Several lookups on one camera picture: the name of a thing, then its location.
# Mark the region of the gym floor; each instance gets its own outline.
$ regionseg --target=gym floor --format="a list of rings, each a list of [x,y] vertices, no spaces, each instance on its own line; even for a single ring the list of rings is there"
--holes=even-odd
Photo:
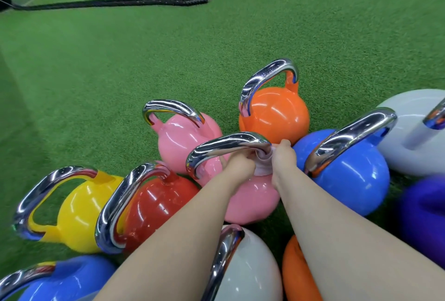
[[[212,0],[1,13],[0,277],[77,255],[11,229],[17,204],[43,176],[68,165],[125,176],[159,158],[157,136],[142,119],[147,101],[185,101],[232,133],[244,82],[288,57],[300,69],[311,131],[339,128],[397,93],[445,89],[444,18],[445,0]],[[268,85],[283,83],[280,76]],[[412,180],[393,173],[370,220],[397,234],[394,203]],[[55,223],[71,188],[57,190],[36,221]],[[293,234],[282,205],[248,228],[281,264]]]

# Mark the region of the white kettlebell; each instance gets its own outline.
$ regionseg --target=white kettlebell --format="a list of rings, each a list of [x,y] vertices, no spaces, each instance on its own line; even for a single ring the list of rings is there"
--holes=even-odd
[[[282,301],[280,269],[267,245],[239,225],[222,227],[201,301]]]
[[[418,177],[445,173],[445,90],[407,91],[380,106],[398,116],[378,146],[389,168]]]

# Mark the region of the purple kettlebell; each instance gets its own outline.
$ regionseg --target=purple kettlebell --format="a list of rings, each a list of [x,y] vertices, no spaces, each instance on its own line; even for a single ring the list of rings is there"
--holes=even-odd
[[[402,240],[445,269],[445,174],[426,177],[400,200]]]

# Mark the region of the hand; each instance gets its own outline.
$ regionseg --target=hand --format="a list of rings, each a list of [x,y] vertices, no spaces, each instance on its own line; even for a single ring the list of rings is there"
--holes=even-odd
[[[252,177],[255,172],[255,162],[250,159],[254,153],[255,151],[252,149],[244,149],[233,152],[228,161],[224,157],[220,157],[223,166],[222,173],[227,174],[231,180],[235,180],[237,188]]]
[[[283,139],[280,144],[274,144],[274,147],[275,150],[272,155],[272,169],[274,170],[272,185],[277,188],[280,177],[296,167],[297,155],[291,147],[291,142],[287,139]]]

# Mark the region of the orange kettlebell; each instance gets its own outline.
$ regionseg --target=orange kettlebell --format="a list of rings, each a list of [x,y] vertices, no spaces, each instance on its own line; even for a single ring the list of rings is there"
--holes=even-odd
[[[323,301],[296,236],[284,250],[283,285],[289,301]]]
[[[284,88],[259,88],[284,71]],[[273,144],[295,144],[309,131],[309,111],[298,96],[298,68],[282,58],[255,73],[244,85],[239,101],[239,130],[257,132]]]

